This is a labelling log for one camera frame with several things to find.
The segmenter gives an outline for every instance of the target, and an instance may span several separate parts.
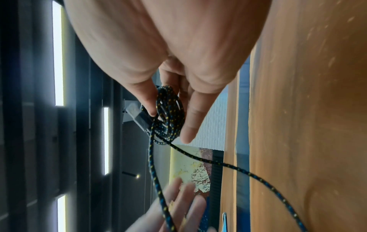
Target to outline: mural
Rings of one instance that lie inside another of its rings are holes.
[[[204,159],[212,159],[213,151],[211,149],[196,148],[185,145],[177,145],[182,150]],[[195,195],[202,195],[206,199],[207,207],[204,216],[201,219],[199,232],[206,232],[208,229],[209,218],[209,194],[210,194],[210,177],[211,164],[196,161],[181,154],[171,148],[171,163],[169,180],[181,177],[183,183],[194,182],[196,185]]]

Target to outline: light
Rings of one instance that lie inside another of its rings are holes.
[[[108,107],[103,108],[103,128],[104,128],[104,174],[110,171],[109,167],[109,130],[108,130]]]
[[[57,199],[57,232],[66,232],[66,196]]]
[[[56,106],[64,106],[61,10],[61,5],[55,1],[52,1],[52,30],[54,37],[54,79]]]

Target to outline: fluorescent light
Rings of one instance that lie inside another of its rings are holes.
[[[66,232],[66,196],[57,199],[57,232]]]
[[[54,78],[55,78],[55,105],[64,106],[64,83],[62,67],[62,7],[52,1],[52,29],[54,36]]]
[[[108,130],[108,107],[103,108],[103,128],[104,128],[104,174],[110,171],[109,167],[109,130]]]

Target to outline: skin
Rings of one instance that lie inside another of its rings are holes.
[[[176,227],[179,228],[179,232],[197,231],[206,208],[206,201],[202,196],[194,195],[194,183],[189,182],[182,186],[181,184],[181,178],[174,179],[164,190],[164,197],[167,204],[171,201],[175,201],[173,209],[171,210],[171,216]],[[139,218],[127,232],[169,232],[167,224],[162,217],[162,213],[161,205],[157,198],[148,212]],[[186,223],[181,225],[186,213]],[[216,230],[210,228],[208,232],[216,232]]]
[[[186,110],[191,142],[249,56],[271,0],[65,0],[76,34],[100,68],[156,115],[159,68]]]

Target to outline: cable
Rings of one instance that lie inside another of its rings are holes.
[[[279,200],[285,205],[285,207],[291,214],[292,218],[296,221],[300,230],[302,232],[307,232],[305,224],[301,221],[297,212],[294,210],[291,204],[286,200],[286,198],[274,186],[272,186],[270,183],[268,183],[261,177],[245,169],[242,169],[242,168],[230,165],[230,164],[226,164],[226,163],[219,162],[219,161],[212,161],[208,159],[202,159],[200,157],[193,156],[172,144],[173,140],[179,136],[181,128],[184,125],[185,112],[184,112],[184,108],[182,106],[180,99],[178,98],[178,96],[175,94],[175,92],[173,91],[173,89],[170,86],[162,86],[158,88],[158,98],[157,98],[156,107],[157,107],[158,115],[152,118],[153,123],[152,123],[150,132],[148,132],[150,136],[148,162],[149,162],[149,169],[150,169],[152,181],[155,185],[157,195],[159,198],[159,202],[163,210],[163,217],[165,218],[168,229],[170,231],[177,232],[177,228],[168,211],[168,206],[166,204],[166,200],[164,199],[162,188],[161,188],[161,185],[157,177],[156,169],[154,167],[154,160],[153,160],[154,143],[161,144],[161,145],[167,144],[192,159],[202,161],[205,163],[209,163],[209,164],[227,167],[227,168],[236,170],[238,172],[242,172],[243,174],[259,181],[260,183],[265,185],[268,189],[270,189],[279,198]],[[143,106],[141,110],[146,112],[146,109]]]

